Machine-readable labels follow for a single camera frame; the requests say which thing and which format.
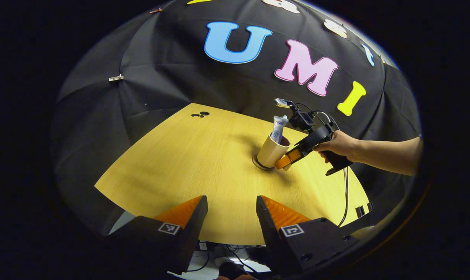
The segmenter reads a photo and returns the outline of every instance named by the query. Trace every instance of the human arm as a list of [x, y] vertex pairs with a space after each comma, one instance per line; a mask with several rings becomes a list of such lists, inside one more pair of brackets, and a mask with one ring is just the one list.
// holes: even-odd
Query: human arm
[[335, 131], [332, 139], [317, 145], [325, 163], [322, 151], [332, 151], [346, 156], [353, 163], [364, 163], [381, 170], [413, 176], [418, 170], [423, 143], [420, 137], [402, 142], [358, 140], [342, 131]]

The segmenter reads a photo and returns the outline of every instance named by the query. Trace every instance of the white toothpaste tube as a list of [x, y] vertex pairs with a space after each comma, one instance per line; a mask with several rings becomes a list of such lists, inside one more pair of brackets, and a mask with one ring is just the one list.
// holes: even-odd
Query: white toothpaste tube
[[285, 115], [283, 117], [275, 115], [273, 116], [273, 120], [273, 132], [270, 137], [274, 142], [280, 144], [280, 141], [282, 140], [283, 127], [287, 124], [289, 119], [287, 119], [287, 116]]

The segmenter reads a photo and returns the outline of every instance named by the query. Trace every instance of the blue letter u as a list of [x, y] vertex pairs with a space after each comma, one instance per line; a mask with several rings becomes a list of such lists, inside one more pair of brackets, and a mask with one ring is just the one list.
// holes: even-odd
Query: blue letter u
[[246, 49], [236, 53], [226, 49], [226, 42], [230, 32], [239, 28], [238, 24], [215, 21], [208, 23], [207, 27], [209, 33], [205, 39], [205, 53], [214, 60], [233, 64], [250, 62], [258, 57], [265, 37], [273, 33], [266, 28], [248, 26], [247, 31], [251, 33], [251, 36]]

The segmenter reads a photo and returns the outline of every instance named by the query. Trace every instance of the metal clip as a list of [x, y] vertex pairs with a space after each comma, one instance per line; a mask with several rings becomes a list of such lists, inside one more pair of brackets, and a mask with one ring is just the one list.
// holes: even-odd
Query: metal clip
[[124, 80], [124, 79], [125, 79], [125, 77], [123, 75], [119, 74], [119, 76], [117, 76], [117, 77], [109, 78], [109, 82], [114, 82], [114, 81]]

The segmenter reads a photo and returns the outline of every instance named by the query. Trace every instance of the wooden table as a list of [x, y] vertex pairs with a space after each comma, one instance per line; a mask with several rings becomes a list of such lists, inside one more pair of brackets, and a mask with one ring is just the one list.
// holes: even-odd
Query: wooden table
[[[205, 117], [192, 117], [201, 111]], [[191, 103], [128, 149], [95, 187], [135, 216], [154, 217], [199, 195], [209, 211], [199, 239], [238, 245], [265, 243], [256, 214], [256, 197], [265, 195], [310, 219], [325, 217], [338, 224], [345, 207], [344, 175], [326, 177], [331, 168], [318, 153], [288, 171], [264, 171], [252, 157], [258, 153], [272, 122]], [[305, 133], [284, 128], [291, 147]], [[344, 225], [367, 211], [367, 196], [349, 169], [349, 209]]]

